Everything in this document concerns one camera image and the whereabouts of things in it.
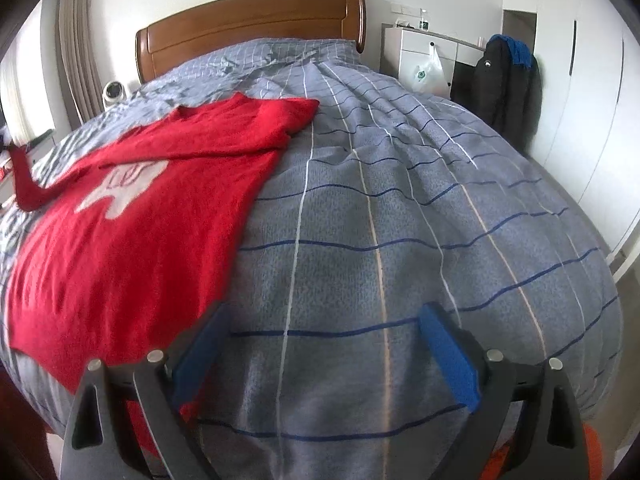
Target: wardrobe door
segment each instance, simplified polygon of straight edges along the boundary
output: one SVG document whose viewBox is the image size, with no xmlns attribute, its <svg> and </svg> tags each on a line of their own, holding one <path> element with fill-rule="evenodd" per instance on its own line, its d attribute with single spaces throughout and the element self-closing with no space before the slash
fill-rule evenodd
<svg viewBox="0 0 640 480">
<path fill-rule="evenodd" d="M 611 130 L 623 20 L 609 0 L 580 0 L 569 95 L 544 167 L 579 202 Z"/>
<path fill-rule="evenodd" d="M 543 94 L 538 130 L 527 153 L 544 165 L 569 93 L 569 68 L 579 0 L 538 0 L 534 54 L 540 67 Z"/>
<path fill-rule="evenodd" d="M 617 252 L 638 222 L 640 212 L 640 45 L 624 26 L 620 95 L 609 139 L 580 207 L 610 249 Z"/>
</svg>

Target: bed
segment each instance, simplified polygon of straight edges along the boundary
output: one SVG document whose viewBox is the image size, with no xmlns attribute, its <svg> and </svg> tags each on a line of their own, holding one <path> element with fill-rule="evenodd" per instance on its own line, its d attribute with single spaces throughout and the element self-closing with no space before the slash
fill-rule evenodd
<svg viewBox="0 0 640 480">
<path fill-rule="evenodd" d="M 33 168 L 48 186 L 178 104 L 238 91 L 320 101 L 238 250 L 233 333 L 195 430 L 222 478 L 427 478 L 468 416 L 418 338 L 427 301 L 512 360 L 561 358 L 585 419 L 615 377 L 620 304 L 592 229 L 467 110 L 361 65 L 364 30 L 364 0 L 220 0 L 170 16 L 137 34 L 140 90 Z M 2 319 L 42 214 L 2 219 Z M 6 326 L 0 357 L 62 435 L 71 393 L 9 349 Z"/>
</svg>

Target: wooden headboard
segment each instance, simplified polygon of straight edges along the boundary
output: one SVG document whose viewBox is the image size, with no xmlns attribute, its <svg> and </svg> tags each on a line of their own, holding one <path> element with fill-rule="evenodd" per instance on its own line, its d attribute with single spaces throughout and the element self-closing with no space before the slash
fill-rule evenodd
<svg viewBox="0 0 640 480">
<path fill-rule="evenodd" d="M 354 40 L 364 49 L 364 0 L 217 0 L 155 22 L 136 34 L 145 83 L 187 60 L 255 38 Z"/>
</svg>

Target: black jacket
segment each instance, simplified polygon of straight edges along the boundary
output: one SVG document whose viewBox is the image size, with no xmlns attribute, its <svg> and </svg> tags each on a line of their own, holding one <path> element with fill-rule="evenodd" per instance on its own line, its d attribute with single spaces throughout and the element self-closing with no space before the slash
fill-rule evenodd
<svg viewBox="0 0 640 480">
<path fill-rule="evenodd" d="M 542 82 L 536 58 L 532 56 L 531 68 L 515 65 L 504 40 L 497 38 L 487 43 L 484 56 L 476 65 L 470 111 L 522 153 L 538 127 L 541 102 Z"/>
</svg>

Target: blue scarf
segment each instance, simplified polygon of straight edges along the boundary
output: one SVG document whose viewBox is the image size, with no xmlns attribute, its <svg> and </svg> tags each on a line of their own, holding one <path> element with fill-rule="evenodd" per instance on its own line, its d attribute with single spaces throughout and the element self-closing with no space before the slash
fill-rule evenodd
<svg viewBox="0 0 640 480">
<path fill-rule="evenodd" d="M 511 36 L 504 36 L 503 34 L 494 34 L 489 42 L 493 40 L 503 40 L 509 45 L 511 61 L 514 65 L 524 65 L 526 68 L 531 68 L 531 51 L 523 42 L 514 40 Z"/>
</svg>

